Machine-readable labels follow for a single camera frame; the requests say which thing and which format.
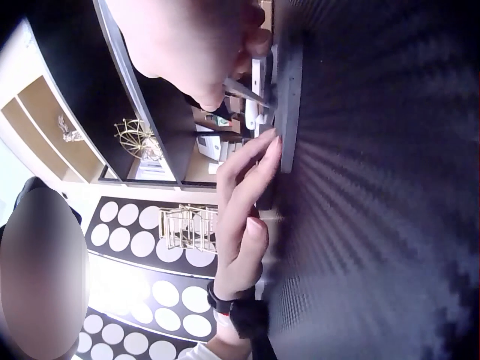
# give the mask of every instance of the polka dot wall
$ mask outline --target polka dot wall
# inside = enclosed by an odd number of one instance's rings
[[[77,356],[83,360],[174,360],[195,342],[145,331],[88,309],[79,334]]]
[[[213,278],[215,254],[167,249],[166,240],[159,238],[159,208],[177,208],[178,205],[102,197],[85,234],[87,247],[103,255],[159,270]]]
[[[166,335],[208,341],[215,328],[209,279],[162,273],[89,254],[88,306]]]

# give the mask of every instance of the hand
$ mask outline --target hand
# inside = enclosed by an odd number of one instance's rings
[[[253,165],[265,152],[258,165]],[[250,140],[218,168],[218,268],[214,293],[221,300],[241,297],[262,274],[268,247],[266,224],[254,215],[254,204],[275,175],[282,153],[275,130]]]
[[[135,68],[162,77],[206,111],[224,97],[252,55],[266,56],[271,34],[254,0],[107,0]]]

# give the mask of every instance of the white wall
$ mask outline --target white wall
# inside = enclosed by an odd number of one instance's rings
[[[10,151],[1,139],[0,164],[0,225],[3,225],[12,214],[18,193],[22,190],[25,181],[33,176],[33,173]]]

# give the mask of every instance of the gold wire basket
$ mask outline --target gold wire basket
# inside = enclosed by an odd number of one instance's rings
[[[162,151],[151,129],[147,129],[139,119],[126,120],[115,124],[122,147],[132,156],[141,160],[158,161],[163,157]]]
[[[180,205],[177,209],[160,208],[160,238],[166,239],[167,249],[197,249],[216,254],[217,215],[216,209],[206,206]]]

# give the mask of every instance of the forearm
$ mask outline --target forearm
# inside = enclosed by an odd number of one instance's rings
[[[222,360],[245,360],[252,351],[249,339],[240,339],[237,331],[230,326],[218,324],[216,335],[206,347]]]

